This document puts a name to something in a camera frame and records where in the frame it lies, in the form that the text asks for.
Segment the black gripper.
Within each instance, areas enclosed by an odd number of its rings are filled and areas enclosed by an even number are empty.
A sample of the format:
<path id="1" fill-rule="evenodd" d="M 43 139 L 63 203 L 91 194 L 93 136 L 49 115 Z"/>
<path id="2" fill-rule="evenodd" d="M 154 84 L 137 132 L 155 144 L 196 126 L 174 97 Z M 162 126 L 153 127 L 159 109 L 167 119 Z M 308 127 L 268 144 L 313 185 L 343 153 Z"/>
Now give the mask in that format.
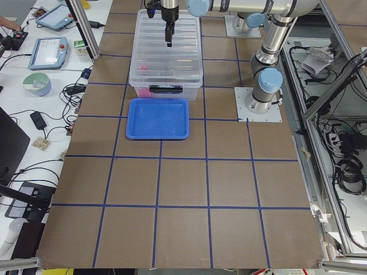
<path id="1" fill-rule="evenodd" d="M 161 16 L 166 22 L 165 41 L 172 47 L 175 22 L 179 17 L 179 0 L 161 0 Z"/>

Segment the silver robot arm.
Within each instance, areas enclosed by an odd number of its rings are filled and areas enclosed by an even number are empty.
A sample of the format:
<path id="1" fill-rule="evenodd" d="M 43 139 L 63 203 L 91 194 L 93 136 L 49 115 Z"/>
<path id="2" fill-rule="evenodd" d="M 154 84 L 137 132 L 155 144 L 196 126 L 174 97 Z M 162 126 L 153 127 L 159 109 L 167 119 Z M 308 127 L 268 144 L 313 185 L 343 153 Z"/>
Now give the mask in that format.
<path id="1" fill-rule="evenodd" d="M 202 17 L 209 11 L 271 15 L 272 19 L 261 48 L 251 59 L 255 87 L 245 99 L 249 111 L 265 114 L 283 83 L 282 74 L 275 69 L 279 53 L 298 17 L 312 11 L 318 1 L 186 1 L 188 12 Z"/>
<path id="2" fill-rule="evenodd" d="M 264 20 L 265 15 L 262 13 L 237 13 L 233 27 L 238 32 L 245 33 L 261 26 L 264 23 Z"/>

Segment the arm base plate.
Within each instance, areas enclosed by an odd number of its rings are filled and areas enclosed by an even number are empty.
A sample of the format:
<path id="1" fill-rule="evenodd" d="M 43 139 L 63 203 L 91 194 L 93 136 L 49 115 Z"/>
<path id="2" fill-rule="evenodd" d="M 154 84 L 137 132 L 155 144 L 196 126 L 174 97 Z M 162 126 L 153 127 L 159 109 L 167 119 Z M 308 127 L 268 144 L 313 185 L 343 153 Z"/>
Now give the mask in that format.
<path id="1" fill-rule="evenodd" d="M 226 15 L 224 20 L 227 37 L 254 39 L 261 37 L 259 26 L 264 21 L 262 15 L 251 14 L 246 18 L 241 18 L 239 15 Z"/>
<path id="2" fill-rule="evenodd" d="M 239 122 L 282 123 L 276 94 L 267 103 L 253 98 L 252 87 L 235 87 L 237 119 Z"/>

